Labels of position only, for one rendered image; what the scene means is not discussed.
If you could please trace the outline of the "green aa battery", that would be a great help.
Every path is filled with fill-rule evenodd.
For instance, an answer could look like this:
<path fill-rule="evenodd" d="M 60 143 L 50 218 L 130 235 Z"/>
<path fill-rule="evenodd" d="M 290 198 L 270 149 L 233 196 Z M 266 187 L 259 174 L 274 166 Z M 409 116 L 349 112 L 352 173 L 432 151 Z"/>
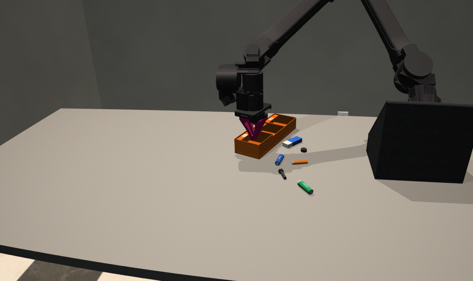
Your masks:
<path fill-rule="evenodd" d="M 303 190 L 305 190 L 308 194 L 313 194 L 313 189 L 306 185 L 302 180 L 299 180 L 297 182 L 297 185 L 300 186 Z"/>

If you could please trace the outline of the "orange rack of three bins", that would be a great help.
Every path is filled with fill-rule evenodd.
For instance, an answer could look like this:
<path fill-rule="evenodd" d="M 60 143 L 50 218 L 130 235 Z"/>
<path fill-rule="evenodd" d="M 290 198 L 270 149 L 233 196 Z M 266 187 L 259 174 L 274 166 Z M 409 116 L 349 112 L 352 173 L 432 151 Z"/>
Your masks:
<path fill-rule="evenodd" d="M 296 117 L 274 113 L 268 117 L 256 140 L 250 139 L 247 130 L 234 139 L 235 153 L 260 159 L 294 129 Z"/>

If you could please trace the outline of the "blue aa battery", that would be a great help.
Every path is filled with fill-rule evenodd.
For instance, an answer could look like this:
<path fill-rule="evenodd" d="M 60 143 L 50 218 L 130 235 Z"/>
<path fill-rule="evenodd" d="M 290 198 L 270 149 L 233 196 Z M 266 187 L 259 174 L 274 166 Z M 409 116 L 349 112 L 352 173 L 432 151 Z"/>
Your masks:
<path fill-rule="evenodd" d="M 284 154 L 281 153 L 279 157 L 276 159 L 275 164 L 279 166 L 283 159 L 284 159 Z"/>

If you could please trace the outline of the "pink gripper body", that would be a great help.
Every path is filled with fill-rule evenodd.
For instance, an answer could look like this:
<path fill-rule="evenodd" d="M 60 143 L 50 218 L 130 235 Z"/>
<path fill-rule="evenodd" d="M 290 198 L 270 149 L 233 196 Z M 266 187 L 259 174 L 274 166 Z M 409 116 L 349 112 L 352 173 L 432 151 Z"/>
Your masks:
<path fill-rule="evenodd" d="M 251 123 L 257 123 L 263 118 L 268 116 L 268 113 L 264 111 L 271 109 L 271 104 L 263 102 L 263 90 L 254 92 L 251 95 L 251 91 L 244 91 L 247 94 L 247 111 L 235 110 L 235 117 L 242 119 L 249 119 Z"/>

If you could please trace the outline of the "blue rectangular block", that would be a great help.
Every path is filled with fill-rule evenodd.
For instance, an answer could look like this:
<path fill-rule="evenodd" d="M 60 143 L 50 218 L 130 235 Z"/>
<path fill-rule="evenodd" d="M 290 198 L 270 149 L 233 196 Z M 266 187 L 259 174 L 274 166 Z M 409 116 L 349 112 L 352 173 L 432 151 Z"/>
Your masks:
<path fill-rule="evenodd" d="M 298 136 L 295 136 L 291 139 L 288 139 L 286 140 L 285 142 L 282 142 L 282 146 L 284 146 L 285 148 L 291 148 L 292 146 L 295 146 L 297 145 L 298 143 L 301 143 L 302 142 L 302 138 L 298 137 Z"/>

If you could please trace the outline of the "black hex bolt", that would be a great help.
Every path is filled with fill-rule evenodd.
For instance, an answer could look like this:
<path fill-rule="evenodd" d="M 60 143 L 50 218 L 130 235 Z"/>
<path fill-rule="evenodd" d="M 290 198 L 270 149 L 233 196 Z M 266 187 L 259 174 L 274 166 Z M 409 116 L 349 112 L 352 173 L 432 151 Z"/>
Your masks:
<path fill-rule="evenodd" d="M 279 171 L 278 171 L 278 172 L 279 172 L 279 174 L 281 174 L 281 175 L 282 175 L 282 177 L 283 177 L 283 178 L 284 178 L 284 180 L 285 180 L 285 179 L 286 179 L 286 176 L 285 176 L 285 174 L 284 174 L 284 171 L 283 171 L 283 169 L 279 169 Z"/>

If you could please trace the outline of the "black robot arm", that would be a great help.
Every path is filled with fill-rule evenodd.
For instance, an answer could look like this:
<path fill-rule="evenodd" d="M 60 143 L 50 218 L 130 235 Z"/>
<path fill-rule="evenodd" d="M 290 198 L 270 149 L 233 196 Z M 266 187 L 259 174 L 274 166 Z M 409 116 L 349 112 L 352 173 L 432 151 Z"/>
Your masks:
<path fill-rule="evenodd" d="M 300 0 L 266 32 L 253 38 L 243 49 L 245 62 L 218 66 L 216 87 L 224 106 L 236 102 L 247 111 L 247 94 L 263 90 L 263 71 L 279 49 L 323 6 L 334 0 Z M 433 61 L 411 44 L 386 0 L 361 0 L 393 64 L 394 85 L 409 94 L 408 101 L 441 103 L 435 90 Z M 401 60 L 402 59 L 402 60 Z M 243 87 L 241 87 L 241 74 Z"/>

